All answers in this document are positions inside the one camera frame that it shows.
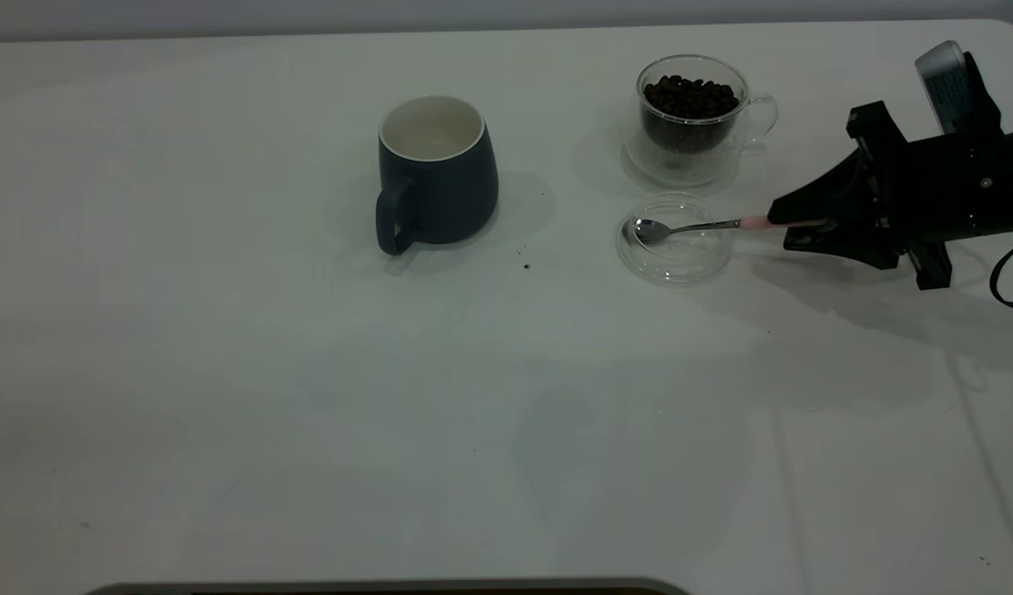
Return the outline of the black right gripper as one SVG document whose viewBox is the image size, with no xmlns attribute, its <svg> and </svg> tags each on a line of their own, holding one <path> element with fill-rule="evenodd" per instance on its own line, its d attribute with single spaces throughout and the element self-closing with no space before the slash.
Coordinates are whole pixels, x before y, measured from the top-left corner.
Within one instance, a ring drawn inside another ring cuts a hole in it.
<svg viewBox="0 0 1013 595">
<path fill-rule="evenodd" d="M 946 245 L 1013 232 L 1013 133 L 997 127 L 906 140 L 883 102 L 849 114 L 858 149 L 807 185 L 775 199 L 783 249 L 879 270 L 907 257 L 922 290 L 951 285 Z"/>
</svg>

